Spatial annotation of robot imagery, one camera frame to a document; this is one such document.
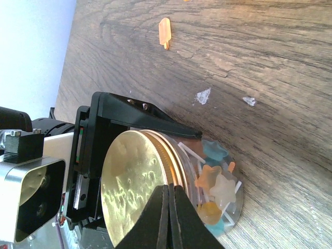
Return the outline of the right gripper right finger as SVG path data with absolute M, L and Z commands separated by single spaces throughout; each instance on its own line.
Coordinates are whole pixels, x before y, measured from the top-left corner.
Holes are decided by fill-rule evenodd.
M 181 186 L 169 185 L 169 248 L 223 248 Z

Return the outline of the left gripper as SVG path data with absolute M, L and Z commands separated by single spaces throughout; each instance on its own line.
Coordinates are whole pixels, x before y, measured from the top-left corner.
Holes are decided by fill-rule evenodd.
M 70 230 L 84 220 L 102 216 L 100 183 L 104 159 L 114 139 L 111 123 L 186 139 L 202 138 L 201 131 L 175 121 L 151 103 L 95 92 L 91 106 L 77 110 L 64 207 Z

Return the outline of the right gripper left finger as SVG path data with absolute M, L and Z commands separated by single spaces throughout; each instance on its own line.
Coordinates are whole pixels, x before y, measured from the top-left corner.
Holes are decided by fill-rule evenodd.
M 135 225 L 116 248 L 169 247 L 169 187 L 157 186 Z

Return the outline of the clear plastic jar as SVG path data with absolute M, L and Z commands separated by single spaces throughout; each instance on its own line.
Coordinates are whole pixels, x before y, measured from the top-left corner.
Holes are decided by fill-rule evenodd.
M 199 218 L 216 238 L 240 218 L 243 182 L 234 159 L 217 141 L 177 141 L 188 197 Z

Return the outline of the gold jar lid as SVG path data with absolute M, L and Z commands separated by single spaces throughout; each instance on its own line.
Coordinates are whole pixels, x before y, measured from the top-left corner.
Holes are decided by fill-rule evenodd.
M 101 176 L 102 211 L 114 246 L 133 228 L 157 186 L 185 187 L 184 170 L 162 133 L 128 130 L 106 153 Z

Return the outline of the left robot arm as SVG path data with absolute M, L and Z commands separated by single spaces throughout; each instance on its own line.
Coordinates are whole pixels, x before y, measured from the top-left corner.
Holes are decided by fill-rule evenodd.
M 10 162 L 26 162 L 41 152 L 40 140 L 73 133 L 67 151 L 69 178 L 65 181 L 65 217 L 73 224 L 102 217 L 101 174 L 106 152 L 117 135 L 131 128 L 151 129 L 186 139 L 199 139 L 202 133 L 181 124 L 153 104 L 113 93 L 96 92 L 90 106 L 81 106 L 75 123 L 54 118 L 31 120 L 28 114 L 1 109 L 1 130 L 19 130 L 19 139 L 1 154 Z

